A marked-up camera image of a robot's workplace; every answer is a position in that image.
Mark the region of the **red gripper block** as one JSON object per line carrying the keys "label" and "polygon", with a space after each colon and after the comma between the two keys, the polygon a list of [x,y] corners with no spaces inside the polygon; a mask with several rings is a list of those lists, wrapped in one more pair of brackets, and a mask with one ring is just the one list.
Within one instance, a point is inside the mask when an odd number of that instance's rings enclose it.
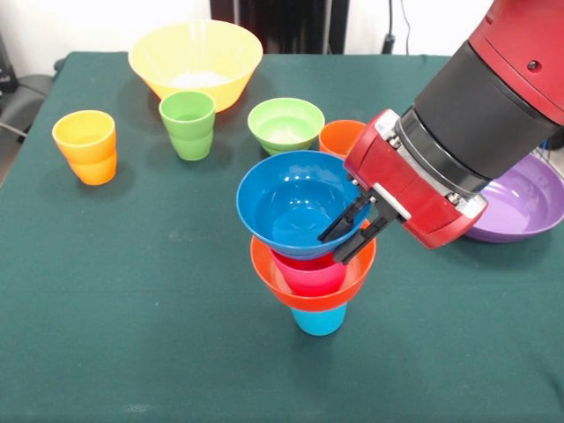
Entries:
{"label": "red gripper block", "polygon": [[[347,153],[345,169],[362,194],[317,237],[350,238],[333,252],[335,262],[348,264],[395,219],[427,248],[439,248],[465,234],[488,206],[482,195],[458,194],[423,168],[400,137],[399,120],[393,110],[383,110]],[[380,208],[378,216],[352,236],[356,216],[369,203]]]}

